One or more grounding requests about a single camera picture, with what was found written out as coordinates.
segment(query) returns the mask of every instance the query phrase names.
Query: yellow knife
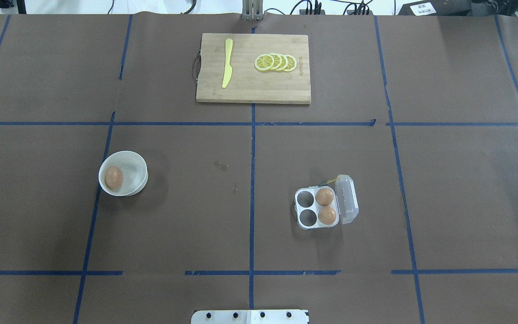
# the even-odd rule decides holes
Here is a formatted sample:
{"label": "yellow knife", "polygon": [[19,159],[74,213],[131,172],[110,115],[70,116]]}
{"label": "yellow knife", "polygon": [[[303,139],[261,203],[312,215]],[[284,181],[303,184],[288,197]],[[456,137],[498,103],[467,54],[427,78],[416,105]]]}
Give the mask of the yellow knife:
{"label": "yellow knife", "polygon": [[226,88],[231,80],[233,68],[231,67],[231,50],[233,49],[233,39],[225,39],[225,70],[223,72],[223,84],[221,88]]}

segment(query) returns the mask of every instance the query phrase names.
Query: brown egg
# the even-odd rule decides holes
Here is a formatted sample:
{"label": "brown egg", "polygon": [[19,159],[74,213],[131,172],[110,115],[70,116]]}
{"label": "brown egg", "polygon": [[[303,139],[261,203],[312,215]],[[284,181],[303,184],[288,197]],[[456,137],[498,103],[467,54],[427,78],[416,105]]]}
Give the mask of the brown egg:
{"label": "brown egg", "polygon": [[112,166],[105,172],[105,184],[111,190],[117,190],[123,183],[123,172],[120,168]]}
{"label": "brown egg", "polygon": [[329,206],[335,198],[335,193],[329,188],[322,188],[315,194],[315,201],[321,206]]}
{"label": "brown egg", "polygon": [[325,225],[331,225],[335,223],[337,219],[337,212],[332,207],[323,207],[319,211],[319,220]]}

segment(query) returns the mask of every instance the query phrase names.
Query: lemon slice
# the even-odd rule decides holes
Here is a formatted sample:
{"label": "lemon slice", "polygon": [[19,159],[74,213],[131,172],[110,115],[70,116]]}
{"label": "lemon slice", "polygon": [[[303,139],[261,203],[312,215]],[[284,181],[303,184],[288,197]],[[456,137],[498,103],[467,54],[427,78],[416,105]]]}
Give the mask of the lemon slice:
{"label": "lemon slice", "polygon": [[283,69],[286,68],[288,64],[288,60],[285,55],[279,54],[279,56],[281,57],[281,64],[275,68],[275,71],[283,71]]}
{"label": "lemon slice", "polygon": [[267,71],[273,67],[275,58],[269,54],[259,55],[255,59],[255,68],[259,71]]}
{"label": "lemon slice", "polygon": [[283,62],[281,54],[277,53],[269,53],[275,60],[275,63],[273,63],[273,66],[270,68],[270,70],[275,70],[276,68],[279,68]]}
{"label": "lemon slice", "polygon": [[287,59],[287,66],[283,71],[285,72],[291,72],[297,67],[297,60],[293,55],[285,55],[285,58]]}

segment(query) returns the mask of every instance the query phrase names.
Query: wooden cutting board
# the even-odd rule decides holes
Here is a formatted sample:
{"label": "wooden cutting board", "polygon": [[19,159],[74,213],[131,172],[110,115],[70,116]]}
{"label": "wooden cutting board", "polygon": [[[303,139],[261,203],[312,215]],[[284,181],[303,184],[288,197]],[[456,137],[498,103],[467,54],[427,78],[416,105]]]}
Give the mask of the wooden cutting board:
{"label": "wooden cutting board", "polygon": [[[225,39],[233,39],[232,77],[222,88]],[[291,72],[255,68],[255,58],[279,53],[296,57]],[[204,33],[201,40],[201,70],[197,101],[208,103],[310,104],[309,39],[307,35]]]}

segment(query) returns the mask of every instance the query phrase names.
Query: cutting board handle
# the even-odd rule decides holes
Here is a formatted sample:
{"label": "cutting board handle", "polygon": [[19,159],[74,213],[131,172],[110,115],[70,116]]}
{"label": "cutting board handle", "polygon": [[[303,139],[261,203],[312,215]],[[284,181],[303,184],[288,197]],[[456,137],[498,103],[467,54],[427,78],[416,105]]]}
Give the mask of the cutting board handle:
{"label": "cutting board handle", "polygon": [[[195,75],[197,59],[199,59],[199,71],[197,71],[197,74]],[[196,83],[199,82],[199,72],[201,72],[201,51],[199,51],[199,53],[197,53],[197,56],[195,56],[195,59],[193,59],[193,66],[191,67],[191,74],[193,74],[193,78],[195,78]]]}

